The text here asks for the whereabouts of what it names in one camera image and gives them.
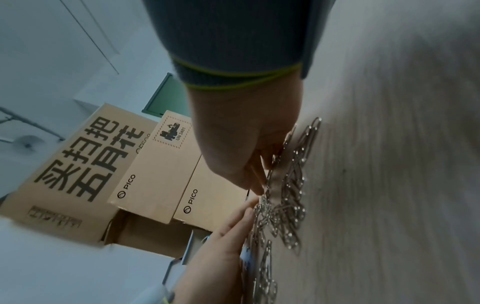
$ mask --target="large cardboard box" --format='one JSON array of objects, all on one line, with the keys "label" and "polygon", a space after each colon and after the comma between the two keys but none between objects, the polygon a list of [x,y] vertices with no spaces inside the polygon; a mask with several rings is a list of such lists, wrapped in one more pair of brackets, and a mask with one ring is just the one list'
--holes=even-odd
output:
[{"label": "large cardboard box", "polygon": [[156,122],[105,104],[0,205],[0,215],[67,239],[181,256],[192,228],[107,204]]},{"label": "large cardboard box", "polygon": [[108,201],[161,223],[213,231],[246,196],[207,167],[191,119],[167,111]]}]

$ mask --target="wood grain surface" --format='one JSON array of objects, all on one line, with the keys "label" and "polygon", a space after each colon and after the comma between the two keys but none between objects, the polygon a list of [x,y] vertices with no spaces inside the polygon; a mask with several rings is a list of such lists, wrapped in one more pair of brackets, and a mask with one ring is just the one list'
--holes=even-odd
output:
[{"label": "wood grain surface", "polygon": [[285,152],[322,117],[301,248],[265,230],[276,304],[480,303],[479,7],[337,1]]}]

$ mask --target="green panel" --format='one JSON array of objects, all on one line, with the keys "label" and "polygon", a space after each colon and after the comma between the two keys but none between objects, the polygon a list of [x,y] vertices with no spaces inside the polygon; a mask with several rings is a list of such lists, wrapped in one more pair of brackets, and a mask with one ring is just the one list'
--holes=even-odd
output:
[{"label": "green panel", "polygon": [[167,73],[142,112],[161,117],[166,110],[190,116],[185,87],[170,73]]}]

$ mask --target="dark sleeve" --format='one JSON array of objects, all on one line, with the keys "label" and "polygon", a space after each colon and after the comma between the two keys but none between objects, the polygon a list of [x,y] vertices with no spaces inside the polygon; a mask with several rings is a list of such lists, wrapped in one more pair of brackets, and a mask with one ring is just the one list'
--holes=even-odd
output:
[{"label": "dark sleeve", "polygon": [[143,0],[180,79],[232,89],[306,77],[334,0]]}]

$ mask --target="hand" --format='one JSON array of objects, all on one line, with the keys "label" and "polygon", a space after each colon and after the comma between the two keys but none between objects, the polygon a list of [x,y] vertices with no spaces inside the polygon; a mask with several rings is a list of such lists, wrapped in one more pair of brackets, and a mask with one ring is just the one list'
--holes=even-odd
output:
[{"label": "hand", "polygon": [[253,207],[244,203],[193,257],[175,286],[173,304],[238,303],[242,299],[240,253],[254,223]]},{"label": "hand", "polygon": [[188,90],[195,136],[210,170],[243,189],[263,193],[266,169],[297,121],[300,72],[234,91]]}]

